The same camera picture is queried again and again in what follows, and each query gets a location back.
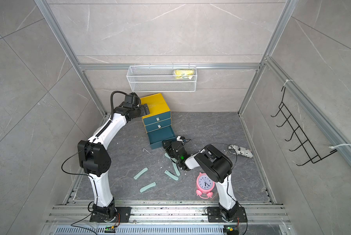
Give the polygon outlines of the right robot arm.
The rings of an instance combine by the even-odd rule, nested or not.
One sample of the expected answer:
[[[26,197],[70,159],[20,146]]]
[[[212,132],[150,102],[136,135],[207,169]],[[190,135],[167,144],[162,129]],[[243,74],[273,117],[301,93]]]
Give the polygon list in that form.
[[[170,159],[182,170],[189,171],[197,167],[203,170],[197,178],[197,188],[208,196],[211,195],[213,187],[217,188],[219,211],[224,221],[232,222],[237,219],[240,222],[247,222],[246,211],[235,198],[232,188],[232,161],[212,144],[190,155],[184,148],[185,142],[185,140],[165,140],[162,145]]]

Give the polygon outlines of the yellow teal drawer cabinet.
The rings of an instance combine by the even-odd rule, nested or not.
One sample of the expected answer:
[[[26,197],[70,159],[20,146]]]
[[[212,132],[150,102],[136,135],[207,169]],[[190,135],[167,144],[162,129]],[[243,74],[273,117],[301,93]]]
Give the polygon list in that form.
[[[149,115],[143,116],[142,121],[150,141],[151,149],[163,147],[163,141],[175,140],[171,125],[171,110],[161,93],[141,98],[147,104]]]

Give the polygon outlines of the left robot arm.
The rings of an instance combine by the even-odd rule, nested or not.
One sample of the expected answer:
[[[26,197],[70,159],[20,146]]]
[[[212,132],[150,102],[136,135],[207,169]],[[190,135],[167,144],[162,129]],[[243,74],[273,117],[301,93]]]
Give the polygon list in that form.
[[[136,93],[113,91],[110,102],[111,113],[107,121],[92,137],[87,141],[80,141],[77,145],[80,167],[89,177],[94,193],[92,214],[106,222],[113,221],[118,216],[108,182],[112,160],[107,148],[127,122],[150,113],[148,106],[141,103]]]

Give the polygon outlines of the teal fruit knife bottom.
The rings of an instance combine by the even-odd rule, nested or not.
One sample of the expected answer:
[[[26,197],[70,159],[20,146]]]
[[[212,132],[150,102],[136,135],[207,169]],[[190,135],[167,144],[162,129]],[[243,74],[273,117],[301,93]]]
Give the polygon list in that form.
[[[155,187],[155,186],[156,186],[156,182],[150,183],[150,184],[148,184],[148,185],[142,187],[142,188],[140,189],[140,193],[144,193],[145,191],[147,191],[147,190],[149,190],[149,189],[151,189],[151,188],[153,188],[153,187]]]

